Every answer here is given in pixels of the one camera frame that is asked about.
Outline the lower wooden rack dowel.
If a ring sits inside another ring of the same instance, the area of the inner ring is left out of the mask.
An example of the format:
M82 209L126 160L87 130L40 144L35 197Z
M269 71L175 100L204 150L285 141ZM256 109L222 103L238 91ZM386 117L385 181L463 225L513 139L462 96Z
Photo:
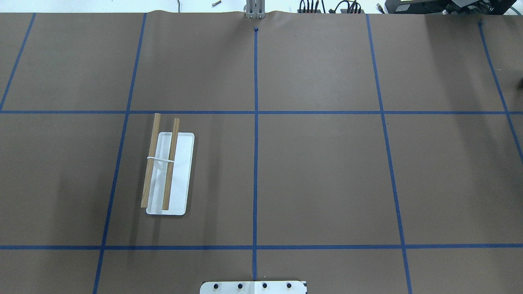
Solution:
M171 195L171 189L172 189L172 177L173 177L173 173L174 173L174 160L175 160L175 155L176 155L179 125L180 125L180 119L175 118L173 127L172 127L172 136L171 136L171 140L170 140L168 167L167 167L166 178L165 178L162 210L168 210L170 207L170 195Z

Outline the wooden rack dowel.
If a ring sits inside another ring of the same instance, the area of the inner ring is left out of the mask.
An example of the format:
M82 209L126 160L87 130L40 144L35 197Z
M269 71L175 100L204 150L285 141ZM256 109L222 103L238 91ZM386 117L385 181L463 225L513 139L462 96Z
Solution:
M172 127L172 136L171 136L171 140L170 140L168 167L167 167L166 178L165 178L162 210L168 210L170 207L170 195L171 195L171 189L172 189L172 177L173 177L173 173L174 173L174 160L175 160L175 155L176 155L179 125L180 125L180 119L175 118L173 127Z
M161 114L155 113L152 125L152 132L150 138L149 153L146 158L145 179L143 184L143 193L141 199L141 208L147 208L149 203L149 194L151 190L152 172L154 167L154 157L157 149L157 141L159 135L159 125L161 122Z

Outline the upper wooden rack dowel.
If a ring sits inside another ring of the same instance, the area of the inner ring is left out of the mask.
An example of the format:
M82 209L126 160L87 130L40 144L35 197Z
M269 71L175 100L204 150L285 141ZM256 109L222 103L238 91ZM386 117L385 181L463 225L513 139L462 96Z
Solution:
M157 149L157 141L159 135L159 125L161 122L161 114L155 113L152 125L152 132L150 138L149 153L146 158L145 179L143 184L143 193L141 199L141 208L147 208L149 203L149 194L151 190L152 172L154 167L154 157Z

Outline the black laptop computer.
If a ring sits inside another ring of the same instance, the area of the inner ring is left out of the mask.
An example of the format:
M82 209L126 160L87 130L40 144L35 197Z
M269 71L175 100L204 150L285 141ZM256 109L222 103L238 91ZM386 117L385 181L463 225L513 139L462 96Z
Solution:
M389 14L485 14L504 15L515 0L386 0Z

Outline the aluminium frame post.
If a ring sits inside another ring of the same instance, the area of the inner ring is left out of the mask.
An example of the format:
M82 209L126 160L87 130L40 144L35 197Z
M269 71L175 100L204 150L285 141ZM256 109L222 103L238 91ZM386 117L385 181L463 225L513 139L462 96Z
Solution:
M266 17L265 0L247 0L245 15L247 19L264 19Z

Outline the white central pedestal column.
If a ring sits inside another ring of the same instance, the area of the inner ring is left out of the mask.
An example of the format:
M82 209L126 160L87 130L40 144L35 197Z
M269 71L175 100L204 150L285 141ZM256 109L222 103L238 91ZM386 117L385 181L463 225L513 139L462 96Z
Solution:
M208 281L200 294L307 294L304 281Z

